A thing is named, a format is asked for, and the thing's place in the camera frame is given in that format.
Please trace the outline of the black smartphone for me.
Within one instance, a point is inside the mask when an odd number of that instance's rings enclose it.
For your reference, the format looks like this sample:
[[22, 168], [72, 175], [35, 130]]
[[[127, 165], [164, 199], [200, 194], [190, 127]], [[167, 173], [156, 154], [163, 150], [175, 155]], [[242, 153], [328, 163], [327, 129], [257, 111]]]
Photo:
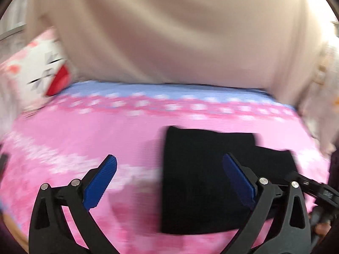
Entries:
[[0, 157], [0, 175], [3, 175], [9, 156], [6, 153], [2, 153]]

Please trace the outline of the black pants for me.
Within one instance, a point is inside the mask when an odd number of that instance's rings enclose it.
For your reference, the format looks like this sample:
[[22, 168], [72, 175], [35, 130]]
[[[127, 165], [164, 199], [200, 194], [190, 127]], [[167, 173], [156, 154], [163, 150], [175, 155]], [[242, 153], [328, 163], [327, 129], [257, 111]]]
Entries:
[[250, 208], [241, 203], [223, 169], [227, 153], [257, 177], [280, 184], [297, 170], [290, 151], [259, 147], [254, 134], [168, 127], [163, 149], [162, 233], [201, 235], [242, 226]]

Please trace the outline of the white cat face pillow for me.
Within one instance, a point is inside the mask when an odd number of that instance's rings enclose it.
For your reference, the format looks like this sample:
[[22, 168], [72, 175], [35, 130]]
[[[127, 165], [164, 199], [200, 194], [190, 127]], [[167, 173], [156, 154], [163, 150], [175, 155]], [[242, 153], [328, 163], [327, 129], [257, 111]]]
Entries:
[[51, 27], [1, 64], [1, 79], [23, 112], [44, 107], [72, 84], [75, 67]]

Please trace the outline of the pink rose bed quilt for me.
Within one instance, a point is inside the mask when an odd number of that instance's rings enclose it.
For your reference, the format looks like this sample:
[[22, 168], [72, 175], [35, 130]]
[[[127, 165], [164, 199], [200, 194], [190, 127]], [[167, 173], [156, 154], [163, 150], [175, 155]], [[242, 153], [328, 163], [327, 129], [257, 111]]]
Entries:
[[15, 121], [3, 146], [10, 156], [1, 182], [5, 212], [27, 237], [42, 184], [67, 185], [112, 154], [117, 173], [91, 214], [121, 253], [219, 253], [233, 232], [171, 236], [157, 230], [166, 126], [254, 133], [262, 147], [290, 150], [303, 175], [328, 180], [329, 161], [296, 112], [264, 92], [88, 81]]

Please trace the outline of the floral cream blanket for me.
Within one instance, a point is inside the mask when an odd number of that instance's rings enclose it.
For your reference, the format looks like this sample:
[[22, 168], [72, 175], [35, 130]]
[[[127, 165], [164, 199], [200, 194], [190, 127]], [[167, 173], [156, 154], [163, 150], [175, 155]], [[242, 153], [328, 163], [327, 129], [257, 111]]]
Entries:
[[329, 153], [338, 137], [338, 37], [322, 49], [298, 113], [317, 140], [320, 152]]

